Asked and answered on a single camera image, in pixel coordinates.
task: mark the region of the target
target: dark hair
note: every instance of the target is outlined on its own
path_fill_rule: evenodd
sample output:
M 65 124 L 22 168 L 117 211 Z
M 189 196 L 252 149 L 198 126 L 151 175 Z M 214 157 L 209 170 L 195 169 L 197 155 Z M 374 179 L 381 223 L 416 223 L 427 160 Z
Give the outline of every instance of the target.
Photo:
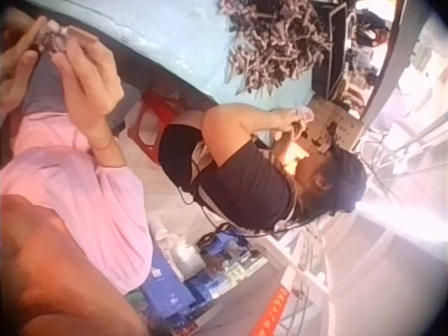
M 337 144 L 330 147 L 331 156 L 319 169 L 331 185 L 325 193 L 316 195 L 313 191 L 305 194 L 307 208 L 303 209 L 298 221 L 308 224 L 318 217 L 336 212 L 352 212 L 367 188 L 367 173 L 361 161 Z
M 378 78 L 378 76 L 375 73 L 369 72 L 367 75 L 365 75 L 365 82 L 368 85 L 373 86 L 373 85 L 375 85 L 375 82 L 377 81 L 377 78 Z

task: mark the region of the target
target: pile of metal parts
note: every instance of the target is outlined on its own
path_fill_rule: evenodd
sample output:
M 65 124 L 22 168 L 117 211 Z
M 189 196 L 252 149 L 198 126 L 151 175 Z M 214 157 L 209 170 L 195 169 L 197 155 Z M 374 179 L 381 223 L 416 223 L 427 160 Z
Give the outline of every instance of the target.
M 48 50 L 52 53 L 64 53 L 66 50 L 66 41 L 69 36 L 74 36 L 78 40 L 90 43 L 93 43 L 98 39 L 96 36 L 77 27 L 63 27 L 56 21 L 50 20 L 39 30 L 34 44 L 37 45 L 37 49 L 40 53 L 43 53 L 44 50 Z
M 244 76 L 237 95 L 263 95 L 264 88 L 271 95 L 287 78 L 297 80 L 321 63 L 332 47 L 311 0 L 220 0 L 219 8 L 237 32 L 227 77 Z

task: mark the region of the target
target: woman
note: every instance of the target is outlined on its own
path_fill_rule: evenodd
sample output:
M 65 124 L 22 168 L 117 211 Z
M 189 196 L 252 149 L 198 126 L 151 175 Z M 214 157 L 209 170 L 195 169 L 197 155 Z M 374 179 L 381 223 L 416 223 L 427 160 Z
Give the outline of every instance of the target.
M 28 49 L 45 24 L 39 18 L 18 43 L 16 75 L 20 63 L 36 63 L 37 53 Z M 28 67 L 28 78 L 31 73 Z M 66 53 L 41 56 L 28 91 L 28 78 L 21 78 L 14 100 L 2 96 L 2 106 L 24 99 L 25 114 L 14 158 L 0 172 L 2 202 L 12 204 L 2 218 L 2 243 L 26 237 L 38 223 L 53 226 L 120 293 L 135 289 L 149 275 L 153 246 L 143 186 L 106 119 L 115 122 L 123 114 L 117 109 L 130 109 L 121 105 L 128 92 L 111 51 L 99 41 L 81 47 L 69 38 Z
M 256 232 L 353 210 L 365 191 L 366 173 L 335 143 L 299 161 L 294 176 L 285 172 L 286 151 L 295 139 L 292 124 L 298 121 L 291 110 L 267 113 L 245 104 L 187 112 L 165 129 L 160 163 L 197 203 Z M 271 153 L 251 140 L 260 130 L 284 132 Z

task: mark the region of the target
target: bracelet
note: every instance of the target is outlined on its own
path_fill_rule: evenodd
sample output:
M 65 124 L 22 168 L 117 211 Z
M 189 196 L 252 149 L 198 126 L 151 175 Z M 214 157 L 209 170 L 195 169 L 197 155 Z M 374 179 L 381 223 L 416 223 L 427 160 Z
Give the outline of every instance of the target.
M 90 143 L 90 147 L 96 151 L 102 151 L 104 149 L 107 149 L 112 144 L 113 138 L 114 138 L 114 136 L 113 136 L 113 134 L 111 134 L 111 138 L 109 139 L 108 143 L 103 147 L 95 147 L 92 145 L 92 143 Z

